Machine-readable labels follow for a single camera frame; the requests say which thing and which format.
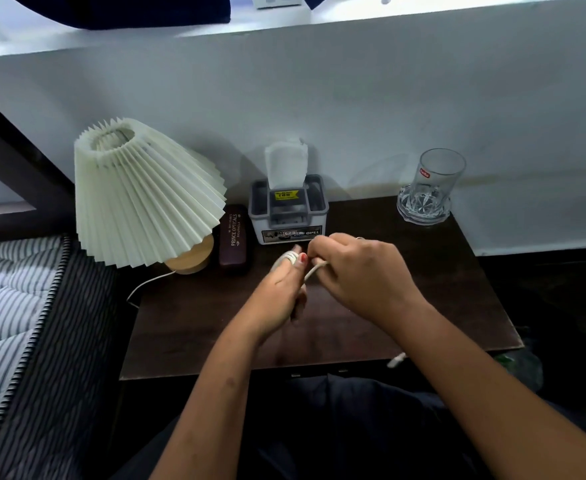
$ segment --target dark wooden headboard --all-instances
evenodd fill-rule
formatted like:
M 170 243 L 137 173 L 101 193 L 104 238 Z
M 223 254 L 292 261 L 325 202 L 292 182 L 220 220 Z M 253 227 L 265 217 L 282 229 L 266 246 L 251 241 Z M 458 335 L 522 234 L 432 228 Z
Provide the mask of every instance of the dark wooden headboard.
M 74 232 L 73 183 L 1 113 L 0 181 L 24 199 L 0 204 L 0 241 Z

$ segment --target striped mattress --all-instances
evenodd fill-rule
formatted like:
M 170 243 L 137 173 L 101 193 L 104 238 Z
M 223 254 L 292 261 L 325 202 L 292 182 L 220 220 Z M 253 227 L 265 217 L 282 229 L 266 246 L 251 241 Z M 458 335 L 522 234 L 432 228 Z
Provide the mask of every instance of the striped mattress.
M 83 476 L 114 295 L 69 237 L 0 242 L 0 479 Z

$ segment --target dark wooden table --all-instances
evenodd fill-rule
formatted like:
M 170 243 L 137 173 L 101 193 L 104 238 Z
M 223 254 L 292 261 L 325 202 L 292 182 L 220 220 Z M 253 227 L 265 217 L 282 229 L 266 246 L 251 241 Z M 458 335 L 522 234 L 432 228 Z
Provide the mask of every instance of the dark wooden table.
M 484 350 L 522 346 L 453 217 L 422 227 L 398 215 L 395 197 L 351 200 L 330 204 L 327 230 L 393 242 L 424 296 Z M 146 285 L 120 379 L 199 373 L 220 332 L 290 247 L 256 244 L 243 276 L 227 276 L 211 264 L 197 274 Z M 265 342 L 256 369 L 385 359 L 401 351 L 384 332 L 338 304 L 317 278 L 307 288 L 304 317 Z

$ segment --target person's left arm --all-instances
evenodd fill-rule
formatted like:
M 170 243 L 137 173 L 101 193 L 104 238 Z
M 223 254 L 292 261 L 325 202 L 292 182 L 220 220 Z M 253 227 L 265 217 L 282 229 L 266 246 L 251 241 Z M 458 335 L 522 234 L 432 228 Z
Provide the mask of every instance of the person's left arm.
M 304 253 L 295 265 L 285 259 L 266 275 L 227 325 L 150 480 L 235 478 L 253 358 L 261 343 L 292 312 L 301 314 L 306 303 L 307 264 Z

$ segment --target pleated lampshade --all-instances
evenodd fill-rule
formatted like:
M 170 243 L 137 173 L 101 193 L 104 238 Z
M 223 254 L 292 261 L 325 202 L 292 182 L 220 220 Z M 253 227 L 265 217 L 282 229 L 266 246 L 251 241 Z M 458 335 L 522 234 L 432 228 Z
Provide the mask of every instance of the pleated lampshade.
M 107 265 L 190 250 L 219 224 L 225 192 L 211 161 L 137 120 L 103 122 L 75 142 L 77 233 Z

